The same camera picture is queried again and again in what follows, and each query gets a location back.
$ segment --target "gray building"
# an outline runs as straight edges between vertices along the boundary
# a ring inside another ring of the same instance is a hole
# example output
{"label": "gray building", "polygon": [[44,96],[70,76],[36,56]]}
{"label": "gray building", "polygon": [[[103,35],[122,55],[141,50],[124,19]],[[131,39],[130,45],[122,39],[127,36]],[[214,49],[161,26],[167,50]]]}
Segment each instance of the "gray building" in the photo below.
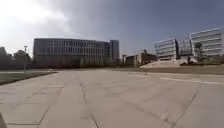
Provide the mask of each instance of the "gray building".
{"label": "gray building", "polygon": [[119,41],[37,38],[33,54],[42,68],[105,65],[119,58]]}
{"label": "gray building", "polygon": [[179,58],[179,47],[175,38],[157,42],[154,46],[159,60],[172,60]]}
{"label": "gray building", "polygon": [[192,42],[192,50],[194,56],[197,56],[197,49],[195,49],[196,43],[202,44],[203,55],[223,55],[223,37],[221,29],[211,29],[190,34]]}

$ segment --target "distant building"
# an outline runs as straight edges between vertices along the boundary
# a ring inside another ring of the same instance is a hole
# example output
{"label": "distant building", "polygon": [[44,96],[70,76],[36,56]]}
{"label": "distant building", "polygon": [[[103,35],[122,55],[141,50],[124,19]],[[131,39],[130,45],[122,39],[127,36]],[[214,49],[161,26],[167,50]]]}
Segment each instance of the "distant building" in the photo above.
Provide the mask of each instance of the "distant building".
{"label": "distant building", "polygon": [[203,55],[223,55],[223,38],[221,29],[210,29],[190,34],[194,56],[197,56],[196,43],[201,43]]}
{"label": "distant building", "polygon": [[127,66],[138,67],[156,61],[157,57],[156,55],[149,54],[146,50],[143,50],[136,55],[126,57],[125,60]]}
{"label": "distant building", "polygon": [[175,38],[155,43],[155,50],[159,60],[179,59],[179,46]]}
{"label": "distant building", "polygon": [[119,41],[34,39],[34,62],[46,68],[105,65],[119,59]]}
{"label": "distant building", "polygon": [[135,65],[142,66],[156,60],[156,55],[149,54],[146,50],[143,50],[135,56]]}
{"label": "distant building", "polygon": [[181,57],[193,55],[192,43],[190,39],[180,40],[178,41],[178,45],[179,45],[179,55]]}
{"label": "distant building", "polygon": [[6,50],[4,47],[0,47],[0,55],[7,55]]}
{"label": "distant building", "polygon": [[127,56],[126,59],[125,59],[126,60],[125,61],[126,65],[133,67],[134,66],[134,62],[135,62],[134,59],[135,59],[135,56]]}

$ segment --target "stone pavement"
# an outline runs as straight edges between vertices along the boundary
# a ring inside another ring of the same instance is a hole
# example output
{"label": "stone pavement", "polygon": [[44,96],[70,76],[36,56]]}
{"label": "stone pavement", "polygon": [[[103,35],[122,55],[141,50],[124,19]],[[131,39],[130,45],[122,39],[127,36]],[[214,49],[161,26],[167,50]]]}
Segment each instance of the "stone pavement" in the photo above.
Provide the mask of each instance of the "stone pavement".
{"label": "stone pavement", "polygon": [[61,71],[0,87],[8,128],[221,128],[224,77]]}

